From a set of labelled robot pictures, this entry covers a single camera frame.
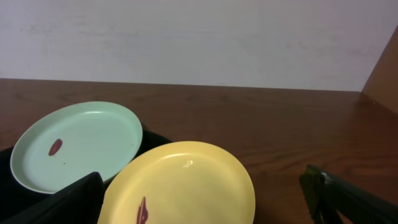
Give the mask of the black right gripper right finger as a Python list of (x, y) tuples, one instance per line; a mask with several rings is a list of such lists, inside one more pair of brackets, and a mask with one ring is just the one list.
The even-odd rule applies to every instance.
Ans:
[(315, 224), (397, 224), (397, 206), (346, 182), (317, 166), (308, 165), (299, 182)]

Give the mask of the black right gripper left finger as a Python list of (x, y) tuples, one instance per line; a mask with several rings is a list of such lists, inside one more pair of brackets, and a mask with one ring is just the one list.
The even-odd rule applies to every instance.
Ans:
[(1, 223), (97, 223), (104, 182), (92, 172)]

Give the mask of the mint green plate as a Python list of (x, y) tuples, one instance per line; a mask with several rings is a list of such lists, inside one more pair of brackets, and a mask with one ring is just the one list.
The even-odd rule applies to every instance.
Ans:
[(97, 172), (111, 180), (137, 155), (143, 137), (139, 118), (116, 103), (77, 103), (44, 116), (19, 138), (10, 158), (23, 187), (54, 194)]

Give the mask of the yellow plate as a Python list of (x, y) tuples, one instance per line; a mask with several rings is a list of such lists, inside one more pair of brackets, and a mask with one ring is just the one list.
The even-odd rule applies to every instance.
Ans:
[(180, 141), (130, 162), (107, 188), (98, 223), (252, 224), (255, 209), (251, 178), (236, 157)]

